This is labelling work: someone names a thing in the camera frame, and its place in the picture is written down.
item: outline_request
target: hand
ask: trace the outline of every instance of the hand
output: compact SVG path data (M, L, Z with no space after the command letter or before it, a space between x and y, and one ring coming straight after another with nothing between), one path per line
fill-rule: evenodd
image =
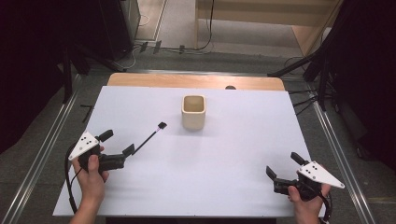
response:
M326 197L330 192L330 185L322 184L321 193ZM317 196L311 201L304 202L294 186L288 187L289 200L294 203L294 216L297 224L318 224L318 215L323 205L322 199Z
M99 174L99 159L97 155L91 155L88 160L88 171L81 169L78 159L72 160L75 172L81 170L77 176L81 187L82 197L78 210L71 223L93 223L102 200L105 198L105 182L108 179L107 171Z

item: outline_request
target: white table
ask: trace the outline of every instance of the white table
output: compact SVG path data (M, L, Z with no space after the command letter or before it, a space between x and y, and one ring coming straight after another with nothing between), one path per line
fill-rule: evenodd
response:
M189 132L181 125L181 99L202 94L205 127ZM158 132L125 168L110 172L100 216L131 217L291 217L285 195L273 192L265 173L294 179L299 167L290 153L309 160L304 139L285 91L103 87L87 127L107 129L106 154L140 145ZM78 182L73 192L80 200ZM55 216L72 216L66 187Z

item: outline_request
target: wire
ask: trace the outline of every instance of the wire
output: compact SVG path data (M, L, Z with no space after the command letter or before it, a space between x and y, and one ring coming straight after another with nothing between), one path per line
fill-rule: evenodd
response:
M309 99L307 99L307 100L304 100L304 101L301 101L301 102L299 102L299 103L296 103L296 104L293 104L293 107L296 107L297 105L303 105L303 104L305 104L305 103L307 103L307 102L309 102L309 101L316 101L318 99L318 97L317 96L312 96L312 97L310 97Z
M156 47L152 46L147 46L147 48L151 49L156 49ZM164 51L169 51L169 52L174 52L174 53L182 53L182 54L195 54L195 55L203 55L203 54L208 54L212 52L212 49L210 51L200 51L200 50L188 50L188 51L182 51L181 49L168 49L168 48L159 48L159 50L164 50Z
M284 63L283 63L283 67L287 67L286 66L286 64L290 61L290 60L293 60L293 59L303 59L304 57L291 57L291 58L288 58ZM303 68L303 70L304 71L306 71L306 68L304 68L304 66L303 65L301 65L301 68Z
M292 94L295 94L295 93L304 93L304 92L311 92L311 91L289 91L289 94L292 95Z
M79 172L81 172L81 170L82 170L82 168L79 168L79 171L75 174L72 181L70 182L70 186L73 186L73 181L76 179L76 177L78 176Z
M309 102L309 104L304 107L302 110L300 110L300 112L296 113L296 116L300 115L301 113L303 113L309 106L311 106L315 101L311 101Z
M330 218L330 216L332 215L332 210L334 209L334 204L332 203L332 195L330 192L328 195L328 199L329 199L329 204L330 204L330 207L329 207L329 209L330 209L329 218Z
M149 17L148 16L140 15L140 17L146 17L148 19L148 21L146 23L144 23L144 24L139 24L139 26L145 26L145 25L149 24Z
M214 7L215 7L215 0L212 0L212 8L210 10L210 23L209 23L209 27L208 27L208 31L209 31L209 40L207 41L206 45L200 49L205 49L209 43L212 40L212 22L213 22L213 11L214 11Z
M74 213L77 212L77 206L76 206L76 201L74 200L74 197L73 197L72 185L70 183L70 178L69 178L69 159L68 158L70 156L70 153L72 152L72 149L75 147L76 144L77 144L77 142L72 144L72 146L70 146L70 148L67 149L66 156L64 158L64 175L66 178L67 191L69 192L70 206L72 207L72 210Z
M133 50L132 50L132 52L131 52L131 56L132 56L132 58L134 59L134 62L132 63L132 65L129 65L129 66L123 66L123 65L121 65L121 64L119 64L119 63L117 63L117 62L113 62L116 66L118 66L118 67L120 67L120 68L122 68L122 69L128 69L128 68L132 68L132 67L134 67L134 65L136 64L136 58L134 57L134 51L135 50L137 50L137 49L140 49L141 47L136 47L136 48L134 48Z

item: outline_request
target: cup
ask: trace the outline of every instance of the cup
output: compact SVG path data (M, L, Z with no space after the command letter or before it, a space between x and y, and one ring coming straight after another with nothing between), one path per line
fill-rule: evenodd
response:
M200 130L205 125L206 101L203 95L186 95L181 104L183 127Z

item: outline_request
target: white triangular mount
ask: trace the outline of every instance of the white triangular mount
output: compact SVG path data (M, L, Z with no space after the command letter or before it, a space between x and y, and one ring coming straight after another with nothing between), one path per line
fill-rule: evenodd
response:
M78 139L76 146L73 148L72 153L70 153L69 160L77 158L84 152L90 150L99 144L99 141L88 131L85 131L82 136Z
M307 165L301 167L298 172L309 179L321 183L328 184L339 189L343 189L345 185L337 178L325 170L321 165L315 161L309 162Z

